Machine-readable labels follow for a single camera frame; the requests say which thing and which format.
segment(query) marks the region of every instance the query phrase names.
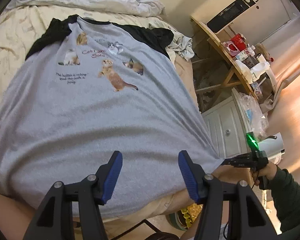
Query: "yellow object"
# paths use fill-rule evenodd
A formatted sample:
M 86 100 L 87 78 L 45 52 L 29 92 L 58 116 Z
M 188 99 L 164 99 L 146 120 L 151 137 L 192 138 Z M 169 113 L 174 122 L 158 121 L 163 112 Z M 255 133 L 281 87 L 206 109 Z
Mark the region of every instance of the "yellow object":
M 181 213 L 186 220 L 187 228 L 192 226 L 192 223 L 197 219 L 202 210 L 202 205 L 192 204 L 187 208 L 181 209 Z

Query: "dark green sleeve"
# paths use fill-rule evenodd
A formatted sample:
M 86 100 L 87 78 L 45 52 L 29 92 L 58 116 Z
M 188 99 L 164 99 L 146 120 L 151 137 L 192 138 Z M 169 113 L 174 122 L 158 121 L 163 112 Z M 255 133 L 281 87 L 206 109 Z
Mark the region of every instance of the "dark green sleeve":
M 277 168 L 277 174 L 269 184 L 280 230 L 288 231 L 300 225 L 300 185 L 287 170 Z

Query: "human hand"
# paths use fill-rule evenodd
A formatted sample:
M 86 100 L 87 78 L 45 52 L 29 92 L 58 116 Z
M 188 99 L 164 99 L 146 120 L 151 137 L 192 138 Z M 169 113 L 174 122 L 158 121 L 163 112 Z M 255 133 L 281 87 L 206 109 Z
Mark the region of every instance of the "human hand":
M 271 181 L 274 179 L 274 176 L 277 174 L 277 165 L 275 165 L 272 162 L 269 162 L 266 167 L 261 169 L 260 171 L 252 171 L 250 169 L 251 175 L 253 177 L 253 181 L 255 181 L 255 185 L 259 186 L 260 181 L 257 177 L 263 177 L 266 176 L 266 178 Z

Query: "kitten illustration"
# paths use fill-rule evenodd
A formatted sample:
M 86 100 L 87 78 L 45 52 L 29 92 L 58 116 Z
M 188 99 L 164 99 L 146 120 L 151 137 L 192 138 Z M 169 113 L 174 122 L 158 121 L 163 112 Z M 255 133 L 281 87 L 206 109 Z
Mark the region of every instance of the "kitten illustration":
M 132 87 L 135 90 L 138 90 L 135 85 L 124 82 L 117 72 L 113 70 L 113 61 L 111 59 L 104 59 L 102 61 L 102 70 L 99 72 L 98 77 L 101 77 L 102 75 L 107 77 L 115 88 L 115 92 L 124 89 L 124 87 Z
M 134 63 L 132 58 L 129 62 L 122 62 L 126 67 L 131 68 L 134 72 L 138 73 L 139 75 L 143 75 L 143 65 L 139 62 Z
M 87 45 L 88 38 L 85 32 L 82 32 L 77 37 L 77 45 Z
M 108 49 L 110 51 L 111 54 L 113 55 L 117 55 L 120 54 L 121 52 L 123 52 L 123 47 L 122 44 L 120 44 L 119 42 L 108 42 Z
M 80 59 L 74 49 L 68 49 L 63 62 L 58 62 L 59 65 L 80 65 Z

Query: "green light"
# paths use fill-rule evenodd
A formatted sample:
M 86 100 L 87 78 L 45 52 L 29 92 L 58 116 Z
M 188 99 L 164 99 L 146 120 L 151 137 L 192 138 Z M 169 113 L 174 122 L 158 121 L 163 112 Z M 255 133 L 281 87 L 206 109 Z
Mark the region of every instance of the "green light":
M 253 148 L 256 150 L 259 149 L 258 142 L 255 140 L 253 132 L 247 133 L 247 143 L 251 150 L 253 150 Z

